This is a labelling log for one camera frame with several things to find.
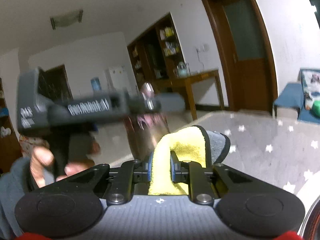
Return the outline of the grey sleeve forearm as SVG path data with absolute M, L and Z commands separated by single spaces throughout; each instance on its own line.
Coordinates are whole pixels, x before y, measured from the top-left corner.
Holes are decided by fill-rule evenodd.
M 10 171 L 1 176 L 1 239 L 14 239 L 22 234 L 15 218 L 17 202 L 33 189 L 30 157 L 15 161 Z

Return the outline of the person left hand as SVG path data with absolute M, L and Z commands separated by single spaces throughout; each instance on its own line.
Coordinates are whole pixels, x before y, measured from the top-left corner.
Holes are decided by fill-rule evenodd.
M 51 167 L 54 163 L 54 156 L 49 150 L 47 141 L 41 138 L 32 139 L 33 151 L 30 155 L 30 177 L 33 189 L 38 189 L 46 186 L 44 178 L 44 169 Z M 82 172 L 95 165 L 92 159 L 85 157 L 83 160 L 68 163 L 65 168 L 65 174 L 58 176 L 56 181 L 65 179 L 79 172 Z

